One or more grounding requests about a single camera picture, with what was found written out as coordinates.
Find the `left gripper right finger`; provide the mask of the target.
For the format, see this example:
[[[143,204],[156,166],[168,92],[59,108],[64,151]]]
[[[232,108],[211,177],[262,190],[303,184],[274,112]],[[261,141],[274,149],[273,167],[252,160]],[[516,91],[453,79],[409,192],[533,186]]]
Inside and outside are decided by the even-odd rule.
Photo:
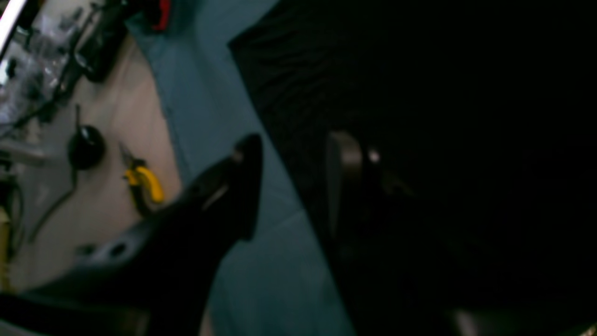
[[[558,261],[563,240],[512,227],[481,237],[414,195],[375,147],[326,140],[326,257],[358,332],[401,336],[594,336],[595,270]]]

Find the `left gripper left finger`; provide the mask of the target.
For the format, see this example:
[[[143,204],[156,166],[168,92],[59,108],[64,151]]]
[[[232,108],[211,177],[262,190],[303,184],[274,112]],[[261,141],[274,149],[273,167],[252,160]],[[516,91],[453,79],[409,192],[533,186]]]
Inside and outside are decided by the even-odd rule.
[[[48,336],[196,336],[220,262],[252,238],[263,145],[254,133],[166,208],[69,272],[1,296],[1,321]]]

